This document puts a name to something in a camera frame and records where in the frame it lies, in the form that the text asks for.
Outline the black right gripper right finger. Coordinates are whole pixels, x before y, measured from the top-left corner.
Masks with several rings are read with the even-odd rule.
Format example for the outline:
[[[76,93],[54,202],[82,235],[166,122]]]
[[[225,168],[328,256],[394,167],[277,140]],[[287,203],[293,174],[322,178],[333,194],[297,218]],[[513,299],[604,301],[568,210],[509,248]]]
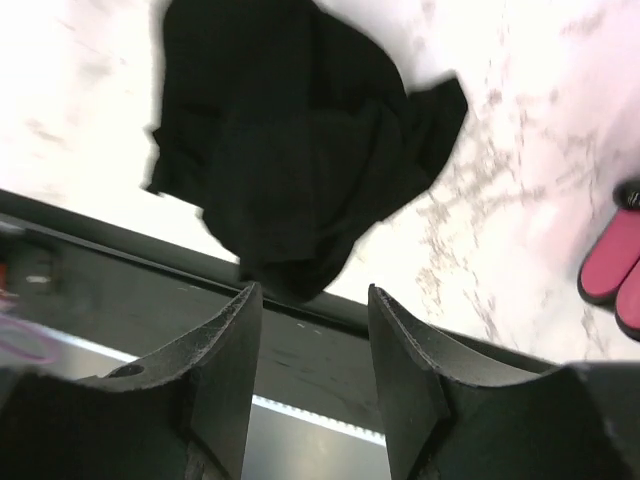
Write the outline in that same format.
[[[455,336],[371,286],[369,339],[395,479],[635,479],[639,366],[553,365]]]

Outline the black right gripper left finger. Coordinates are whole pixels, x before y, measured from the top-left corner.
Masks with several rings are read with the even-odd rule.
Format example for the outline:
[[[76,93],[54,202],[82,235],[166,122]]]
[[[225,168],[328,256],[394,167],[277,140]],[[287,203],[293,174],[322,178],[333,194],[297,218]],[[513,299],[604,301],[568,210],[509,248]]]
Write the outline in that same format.
[[[5,479],[237,479],[261,336],[251,285],[214,318],[104,377],[1,372]]]

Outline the black and pink drawer box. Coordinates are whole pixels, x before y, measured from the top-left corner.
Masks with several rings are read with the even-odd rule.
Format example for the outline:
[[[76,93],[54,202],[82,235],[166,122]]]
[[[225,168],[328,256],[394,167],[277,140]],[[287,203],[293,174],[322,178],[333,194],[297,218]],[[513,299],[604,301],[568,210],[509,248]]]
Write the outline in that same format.
[[[639,179],[613,190],[617,210],[579,270],[581,298],[614,314],[619,329],[639,339]]]

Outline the black t shirt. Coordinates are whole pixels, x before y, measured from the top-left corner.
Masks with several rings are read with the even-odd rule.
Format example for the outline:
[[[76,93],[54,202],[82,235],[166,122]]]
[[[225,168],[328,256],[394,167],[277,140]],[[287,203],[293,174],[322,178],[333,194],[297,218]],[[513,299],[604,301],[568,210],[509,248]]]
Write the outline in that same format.
[[[146,188],[197,206],[240,278],[290,300],[434,183],[467,113],[456,78],[407,92],[378,44],[311,1],[175,0],[160,35]]]

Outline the aluminium frame rail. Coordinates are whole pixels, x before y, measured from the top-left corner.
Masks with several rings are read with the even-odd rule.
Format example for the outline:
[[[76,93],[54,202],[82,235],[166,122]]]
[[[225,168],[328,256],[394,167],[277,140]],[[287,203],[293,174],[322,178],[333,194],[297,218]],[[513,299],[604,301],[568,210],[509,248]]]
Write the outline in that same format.
[[[137,359],[65,333],[52,334],[51,369],[70,378],[105,375]],[[247,480],[385,480],[384,436],[254,396],[242,477]]]

